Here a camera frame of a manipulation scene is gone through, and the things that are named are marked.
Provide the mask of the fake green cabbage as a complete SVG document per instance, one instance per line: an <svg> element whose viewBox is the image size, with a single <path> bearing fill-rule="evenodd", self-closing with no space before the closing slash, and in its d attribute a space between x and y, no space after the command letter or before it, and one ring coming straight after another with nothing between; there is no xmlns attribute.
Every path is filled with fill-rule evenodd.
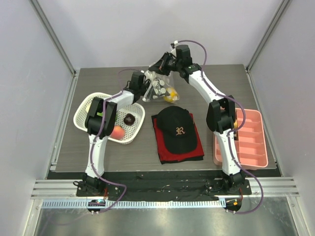
<svg viewBox="0 0 315 236"><path fill-rule="evenodd" d="M86 112L88 113L91 107L91 103L88 104L85 108ZM97 115L102 117L103 116L103 106L100 104L97 108Z"/></svg>

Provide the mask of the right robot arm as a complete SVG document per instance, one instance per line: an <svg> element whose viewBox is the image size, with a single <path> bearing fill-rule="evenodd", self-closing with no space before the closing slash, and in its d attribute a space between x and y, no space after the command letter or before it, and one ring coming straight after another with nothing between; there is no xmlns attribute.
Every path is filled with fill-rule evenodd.
<svg viewBox="0 0 315 236"><path fill-rule="evenodd" d="M236 101L216 88L207 78L203 68L193 62L188 45L174 42L171 47L171 52L165 52L158 62L149 66L145 75L154 79L177 72L208 103L206 123L219 143L222 157L222 189L227 194L234 194L245 183L245 173L238 161L234 143Z"/></svg>

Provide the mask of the fake red peach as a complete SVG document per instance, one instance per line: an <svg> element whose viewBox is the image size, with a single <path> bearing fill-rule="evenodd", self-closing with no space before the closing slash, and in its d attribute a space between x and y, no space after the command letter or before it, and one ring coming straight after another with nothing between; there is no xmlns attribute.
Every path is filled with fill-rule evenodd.
<svg viewBox="0 0 315 236"><path fill-rule="evenodd" d="M124 136L125 130L121 126L115 125L110 137L115 140L121 140Z"/></svg>

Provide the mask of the clear zip top bag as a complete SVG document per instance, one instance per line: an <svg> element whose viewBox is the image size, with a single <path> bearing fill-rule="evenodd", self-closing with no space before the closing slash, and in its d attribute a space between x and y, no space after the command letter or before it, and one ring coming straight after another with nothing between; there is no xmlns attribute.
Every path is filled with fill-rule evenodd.
<svg viewBox="0 0 315 236"><path fill-rule="evenodd" d="M144 102L151 102L155 100L164 100L166 89L174 86L173 74L170 73L168 76L160 75L156 73L154 80L149 80L149 88L144 94L142 100Z"/></svg>

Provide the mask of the fake dark plum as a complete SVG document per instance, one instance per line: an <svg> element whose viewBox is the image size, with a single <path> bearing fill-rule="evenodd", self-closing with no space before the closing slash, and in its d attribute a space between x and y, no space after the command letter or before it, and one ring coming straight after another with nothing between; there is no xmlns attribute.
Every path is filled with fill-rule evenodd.
<svg viewBox="0 0 315 236"><path fill-rule="evenodd" d="M131 126L131 125L133 125L135 123L135 120L136 120L135 116L130 114L130 113L128 113L124 117L123 122L124 122L124 124Z"/></svg>

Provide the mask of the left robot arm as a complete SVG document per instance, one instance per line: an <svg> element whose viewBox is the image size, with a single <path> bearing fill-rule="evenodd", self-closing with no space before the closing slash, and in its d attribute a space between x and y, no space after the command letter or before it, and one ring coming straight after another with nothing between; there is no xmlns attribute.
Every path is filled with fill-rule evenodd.
<svg viewBox="0 0 315 236"><path fill-rule="evenodd" d="M148 87L144 72L133 70L131 80L120 92L107 98L92 99L84 123L89 135L89 161L82 181L78 184L79 192L88 196L103 194L107 183L102 178L105 149L108 138L114 131L117 111L137 102Z"/></svg>

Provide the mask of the fake orange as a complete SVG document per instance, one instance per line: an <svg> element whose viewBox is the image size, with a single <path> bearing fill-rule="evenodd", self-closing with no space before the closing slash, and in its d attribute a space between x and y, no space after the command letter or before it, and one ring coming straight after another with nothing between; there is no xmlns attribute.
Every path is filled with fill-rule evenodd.
<svg viewBox="0 0 315 236"><path fill-rule="evenodd" d="M180 99L180 97L173 87L169 87L166 89L165 97L163 99L166 102L175 103Z"/></svg>

